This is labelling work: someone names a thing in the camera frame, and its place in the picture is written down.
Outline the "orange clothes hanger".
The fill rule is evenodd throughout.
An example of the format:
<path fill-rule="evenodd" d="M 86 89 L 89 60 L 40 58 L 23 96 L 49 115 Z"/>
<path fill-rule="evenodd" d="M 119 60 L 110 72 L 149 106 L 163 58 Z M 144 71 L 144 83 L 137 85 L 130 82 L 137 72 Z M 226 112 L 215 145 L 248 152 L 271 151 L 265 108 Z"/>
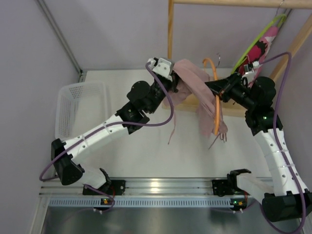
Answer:
<path fill-rule="evenodd" d="M 206 70 L 208 62 L 210 63 L 212 71 L 213 71 L 214 81 L 218 81 L 216 66 L 210 58 L 203 59 L 202 63 L 204 65 L 204 71 Z M 220 99 L 218 96 L 216 96 L 215 97 L 215 117 L 214 117 L 214 134 L 215 135 L 218 135 L 219 133 L 219 125 L 220 125 Z"/>

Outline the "pink trousers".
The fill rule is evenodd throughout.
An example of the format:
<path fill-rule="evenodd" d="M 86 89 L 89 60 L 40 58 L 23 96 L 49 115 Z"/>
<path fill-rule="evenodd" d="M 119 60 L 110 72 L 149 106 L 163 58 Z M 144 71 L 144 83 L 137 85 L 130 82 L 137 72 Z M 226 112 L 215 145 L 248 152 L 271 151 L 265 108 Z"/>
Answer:
<path fill-rule="evenodd" d="M 209 138 L 215 132 L 216 120 L 216 98 L 205 84 L 211 77 L 187 59 L 177 61 L 173 71 L 180 77 L 177 92 L 168 92 L 173 105 L 176 107 L 188 96 L 194 95 L 199 100 L 196 113 L 200 133 Z"/>

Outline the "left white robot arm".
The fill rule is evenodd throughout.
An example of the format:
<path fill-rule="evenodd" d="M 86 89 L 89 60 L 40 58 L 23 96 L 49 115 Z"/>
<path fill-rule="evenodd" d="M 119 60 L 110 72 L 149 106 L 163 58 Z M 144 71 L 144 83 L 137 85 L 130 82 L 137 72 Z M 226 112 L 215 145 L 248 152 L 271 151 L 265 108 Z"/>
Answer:
<path fill-rule="evenodd" d="M 128 136 L 142 127 L 159 127 L 168 123 L 150 123 L 147 114 L 153 114 L 164 99 L 173 102 L 169 92 L 177 92 L 180 78 L 175 72 L 169 75 L 151 73 L 154 82 L 134 83 L 127 94 L 128 102 L 106 121 L 92 130 L 68 140 L 56 139 L 51 144 L 51 161 L 63 186 L 79 182 L 106 191 L 111 184 L 104 169 L 88 169 L 83 165 L 92 150 L 96 150 L 122 136 Z"/>

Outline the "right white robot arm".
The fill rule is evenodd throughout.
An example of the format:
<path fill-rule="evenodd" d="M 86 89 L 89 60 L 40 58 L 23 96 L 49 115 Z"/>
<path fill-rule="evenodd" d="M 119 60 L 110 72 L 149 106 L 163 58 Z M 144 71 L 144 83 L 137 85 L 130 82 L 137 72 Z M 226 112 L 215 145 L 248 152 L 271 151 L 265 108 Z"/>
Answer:
<path fill-rule="evenodd" d="M 251 195 L 262 205 L 271 222 L 309 215 L 312 194 L 295 168 L 284 140 L 283 125 L 272 107 L 275 82 L 268 77 L 258 77 L 248 87 L 246 78 L 234 73 L 205 84 L 222 102 L 233 100 L 246 109 L 246 124 L 264 154 L 273 180 L 269 186 L 248 169 L 233 170 L 227 174 L 231 190 Z"/>

